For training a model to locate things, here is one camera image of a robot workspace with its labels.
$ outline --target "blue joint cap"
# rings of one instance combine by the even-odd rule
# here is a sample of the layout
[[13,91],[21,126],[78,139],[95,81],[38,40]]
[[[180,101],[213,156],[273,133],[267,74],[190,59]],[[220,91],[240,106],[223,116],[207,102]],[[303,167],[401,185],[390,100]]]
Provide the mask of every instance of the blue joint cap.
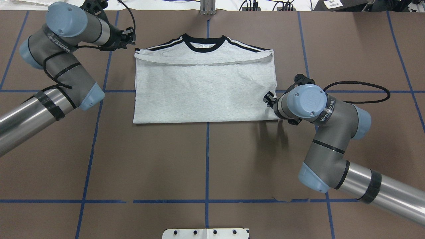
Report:
[[326,107],[326,93],[313,84],[300,85],[288,93],[288,109],[300,118],[313,118]]
[[47,26],[61,37],[75,37],[87,27],[88,19],[84,10],[65,2],[55,2],[46,13]]
[[371,124],[372,124],[372,117],[369,114],[369,112],[360,109],[359,107],[353,105],[356,108],[357,111],[357,116],[359,119],[358,125],[357,125],[357,132],[354,135],[353,139],[361,139],[363,138],[366,133],[369,131],[369,129],[371,128]]
[[105,98],[105,93],[99,87],[97,83],[93,85],[88,94],[85,96],[84,100],[80,104],[80,108],[84,111],[90,109],[93,105],[99,103]]
[[305,186],[321,193],[327,193],[330,187],[319,178],[308,166],[303,162],[298,179]]
[[32,57],[31,51],[29,50],[28,45],[29,37],[21,44],[19,47],[19,54],[22,56],[22,59],[32,67],[36,69],[43,69],[43,66],[38,64],[37,61]]

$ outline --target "white metal plate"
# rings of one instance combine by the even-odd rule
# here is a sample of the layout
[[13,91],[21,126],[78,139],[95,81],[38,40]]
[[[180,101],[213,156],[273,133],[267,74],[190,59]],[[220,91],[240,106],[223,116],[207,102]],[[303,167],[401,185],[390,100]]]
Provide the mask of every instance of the white metal plate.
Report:
[[247,228],[167,229],[162,239],[249,239]]

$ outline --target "metal tube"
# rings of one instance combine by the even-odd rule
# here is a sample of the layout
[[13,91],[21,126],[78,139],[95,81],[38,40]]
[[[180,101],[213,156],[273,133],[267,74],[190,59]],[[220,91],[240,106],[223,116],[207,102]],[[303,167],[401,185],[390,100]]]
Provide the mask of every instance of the metal tube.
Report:
[[[381,177],[379,193],[370,204],[425,226],[425,192],[385,175]],[[369,168],[350,162],[340,189],[359,199],[370,187],[371,180],[372,173]]]
[[[64,114],[73,110],[66,97],[58,90],[45,92]],[[17,147],[56,119],[36,98],[16,107],[0,117],[0,156]]]

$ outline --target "white label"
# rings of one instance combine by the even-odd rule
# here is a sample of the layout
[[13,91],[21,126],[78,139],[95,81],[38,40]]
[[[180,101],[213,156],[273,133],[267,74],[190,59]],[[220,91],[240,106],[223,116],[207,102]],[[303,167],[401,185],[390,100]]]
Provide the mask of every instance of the white label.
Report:
[[327,1],[324,1],[324,3],[328,9],[334,9],[334,8],[343,6],[340,0],[327,0]]

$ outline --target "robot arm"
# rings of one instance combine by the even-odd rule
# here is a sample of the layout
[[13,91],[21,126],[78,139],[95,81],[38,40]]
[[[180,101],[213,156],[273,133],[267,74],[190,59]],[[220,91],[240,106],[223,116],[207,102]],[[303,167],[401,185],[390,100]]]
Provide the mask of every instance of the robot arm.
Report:
[[48,8],[46,24],[21,45],[23,59],[37,69],[44,69],[57,85],[39,91],[0,117],[0,156],[73,109],[87,110],[105,97],[72,52],[80,42],[97,45],[101,51],[134,44],[134,28],[123,31],[111,25],[103,11],[107,6],[106,0],[87,0],[81,7],[53,3]]
[[279,98],[268,92],[264,102],[291,124],[306,120],[318,126],[299,180],[322,193],[341,189],[425,226],[425,192],[343,159],[350,139],[361,139],[369,130],[370,114],[326,94],[304,75],[296,75],[294,81]]

